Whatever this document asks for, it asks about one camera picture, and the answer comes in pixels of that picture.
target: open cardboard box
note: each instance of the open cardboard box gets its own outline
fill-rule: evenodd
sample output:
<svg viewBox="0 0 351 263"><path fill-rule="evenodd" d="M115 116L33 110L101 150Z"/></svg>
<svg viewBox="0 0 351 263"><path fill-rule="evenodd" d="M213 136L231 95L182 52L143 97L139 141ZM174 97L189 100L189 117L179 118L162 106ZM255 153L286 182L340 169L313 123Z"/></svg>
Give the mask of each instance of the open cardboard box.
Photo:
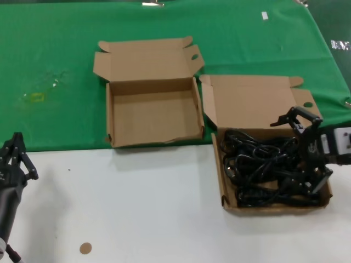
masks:
<svg viewBox="0 0 351 263"><path fill-rule="evenodd" d="M251 212L298 212L318 209L318 207L288 207L274 204L262 208L239 208L235 198L235 186L226 176L223 165L223 152L219 144L228 128L241 129L257 139L271 139L277 136L294 136L288 124L270 127L293 106L304 106L311 102L308 110L321 117L308 90L295 88L302 85L300 77L241 76L241 75L201 75L203 110L217 126L218 134L212 134L216 157L218 182L222 206L226 210ZM310 122L299 118L305 126ZM268 188L275 188L276 182L269 182ZM332 197L329 182L321 192L321 208L326 207Z"/></svg>
<svg viewBox="0 0 351 263"><path fill-rule="evenodd" d="M193 38L99 42L94 73L106 87L112 147L201 139L203 116L194 74L204 61Z"/></svg>

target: green tablecloth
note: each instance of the green tablecloth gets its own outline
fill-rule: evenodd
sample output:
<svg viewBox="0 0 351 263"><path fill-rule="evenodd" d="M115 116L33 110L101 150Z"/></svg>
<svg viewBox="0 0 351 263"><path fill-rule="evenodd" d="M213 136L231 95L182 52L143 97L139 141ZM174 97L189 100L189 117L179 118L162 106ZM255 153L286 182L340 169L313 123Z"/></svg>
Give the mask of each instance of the green tablecloth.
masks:
<svg viewBox="0 0 351 263"><path fill-rule="evenodd" d="M351 89L351 52L332 49L331 41L351 41L351 1L350 0L309 0L311 12L325 42Z"/></svg>
<svg viewBox="0 0 351 263"><path fill-rule="evenodd" d="M292 0L2 5L0 24L0 143L22 131L30 151L109 147L105 86L92 72L99 40L191 35L203 73L301 76L324 124L351 119L347 85L308 9ZM209 143L210 132L188 143Z"/></svg>

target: white tabletop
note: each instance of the white tabletop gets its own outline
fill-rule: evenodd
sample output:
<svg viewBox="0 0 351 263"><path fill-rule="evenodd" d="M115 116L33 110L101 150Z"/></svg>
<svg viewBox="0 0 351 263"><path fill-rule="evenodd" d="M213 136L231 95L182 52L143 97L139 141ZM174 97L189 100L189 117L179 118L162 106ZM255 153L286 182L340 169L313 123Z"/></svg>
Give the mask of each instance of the white tabletop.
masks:
<svg viewBox="0 0 351 263"><path fill-rule="evenodd" d="M220 206L212 145L29 155L39 180L9 241L26 263L351 262L350 167L330 166L326 209L237 216Z"/></svg>

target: black cable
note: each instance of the black cable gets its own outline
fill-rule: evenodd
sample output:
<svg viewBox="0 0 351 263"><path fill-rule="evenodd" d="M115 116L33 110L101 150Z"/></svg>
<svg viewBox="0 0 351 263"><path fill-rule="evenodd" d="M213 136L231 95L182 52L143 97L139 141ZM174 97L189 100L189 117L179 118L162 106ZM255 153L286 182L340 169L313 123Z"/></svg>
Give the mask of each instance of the black cable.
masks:
<svg viewBox="0 0 351 263"><path fill-rule="evenodd" d="M311 195L304 188L306 175L300 167L302 160L296 138L257 140L240 130L228 129L220 148L225 153L224 171L237 186L238 207L263 207L273 203L319 205L319 195ZM272 181L278 182L277 189L259 185Z"/></svg>

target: box lid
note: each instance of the box lid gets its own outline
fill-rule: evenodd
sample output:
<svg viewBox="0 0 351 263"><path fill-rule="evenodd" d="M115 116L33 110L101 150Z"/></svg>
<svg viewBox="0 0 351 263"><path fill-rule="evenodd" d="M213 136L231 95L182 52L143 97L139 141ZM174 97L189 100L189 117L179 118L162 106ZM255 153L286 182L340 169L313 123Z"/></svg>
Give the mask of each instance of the box lid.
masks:
<svg viewBox="0 0 351 263"><path fill-rule="evenodd" d="M303 84L301 77L201 75L203 110L218 128L282 129L270 123L291 107L304 106L321 117L308 90L292 88ZM310 122L298 118L306 127Z"/></svg>
<svg viewBox="0 0 351 263"><path fill-rule="evenodd" d="M204 66L192 37L145 41L100 41L94 73L114 81L192 77Z"/></svg>

